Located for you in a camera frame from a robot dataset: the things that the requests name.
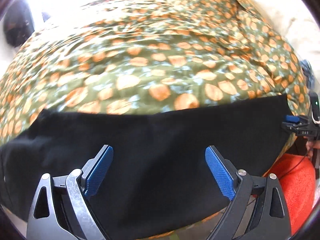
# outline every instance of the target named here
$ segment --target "metal screw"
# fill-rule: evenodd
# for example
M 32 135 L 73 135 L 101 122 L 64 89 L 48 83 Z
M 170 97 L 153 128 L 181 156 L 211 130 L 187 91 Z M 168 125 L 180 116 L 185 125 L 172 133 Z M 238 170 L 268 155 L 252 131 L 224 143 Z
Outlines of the metal screw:
M 79 176 L 81 174 L 81 169 L 75 169 L 71 172 L 72 176 Z
M 270 173 L 270 174 L 269 174 L 269 177 L 270 177 L 270 179 L 276 179 L 276 178 L 277 178 L 277 175 L 276 175 L 276 174 L 273 174 L 273 173 Z
M 45 173 L 45 174 L 42 175 L 41 178 L 42 179 L 48 179 L 48 178 L 50 178 L 50 174 L 49 173 Z
M 247 172 L 246 172 L 245 170 L 239 170 L 239 171 L 238 171 L 238 174 L 239 174 L 240 176 L 245 176 L 245 175 L 247 175 Z

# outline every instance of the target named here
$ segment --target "blue gripper pad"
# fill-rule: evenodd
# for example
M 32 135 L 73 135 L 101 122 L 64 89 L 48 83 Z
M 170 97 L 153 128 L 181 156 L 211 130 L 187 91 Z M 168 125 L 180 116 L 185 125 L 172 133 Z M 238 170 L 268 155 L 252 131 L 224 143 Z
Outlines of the blue gripper pad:
M 286 122 L 292 122 L 292 123 L 299 123 L 300 117 L 294 116 L 294 115 L 286 115 L 285 117 Z
M 233 179 L 210 147 L 205 150 L 205 161 L 207 162 L 207 165 L 209 166 L 209 169 L 222 194 L 232 201 L 236 195 L 236 192 L 233 188 Z
M 112 160 L 113 160 L 113 148 L 109 146 L 105 150 L 105 152 L 101 155 L 97 164 L 94 166 L 94 168 L 92 169 L 91 173 L 87 178 L 87 181 L 85 184 L 85 191 L 84 191 L 84 196 L 86 198 L 96 195 L 101 185 L 101 182 L 103 181 L 112 163 Z

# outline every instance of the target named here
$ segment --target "hand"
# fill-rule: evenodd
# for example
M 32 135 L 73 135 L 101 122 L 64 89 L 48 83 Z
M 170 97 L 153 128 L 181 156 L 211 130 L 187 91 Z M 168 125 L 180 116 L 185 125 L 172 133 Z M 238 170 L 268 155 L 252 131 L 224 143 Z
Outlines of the hand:
M 320 149 L 320 141 L 307 141 L 306 143 L 307 148 L 307 156 L 311 160 L 313 156 L 313 149 Z

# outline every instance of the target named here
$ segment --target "blue denim cloth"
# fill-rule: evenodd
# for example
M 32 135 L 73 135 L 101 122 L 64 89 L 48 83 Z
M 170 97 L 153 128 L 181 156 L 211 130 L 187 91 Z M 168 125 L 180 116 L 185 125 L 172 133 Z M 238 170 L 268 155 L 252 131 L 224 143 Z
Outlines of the blue denim cloth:
M 303 74 L 306 77 L 307 88 L 311 91 L 315 88 L 315 75 L 313 74 L 310 62 L 306 59 L 299 62 L 302 67 Z

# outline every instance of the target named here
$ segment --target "red fabric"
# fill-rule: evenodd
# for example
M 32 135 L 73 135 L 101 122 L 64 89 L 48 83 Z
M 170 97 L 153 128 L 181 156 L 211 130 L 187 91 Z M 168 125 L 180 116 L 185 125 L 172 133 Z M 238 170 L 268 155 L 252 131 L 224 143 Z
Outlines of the red fabric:
M 296 168 L 290 171 L 302 158 L 303 156 L 284 154 L 269 171 L 280 178 L 289 209 L 292 234 L 310 215 L 316 189 L 315 169 L 308 158 L 304 158 Z

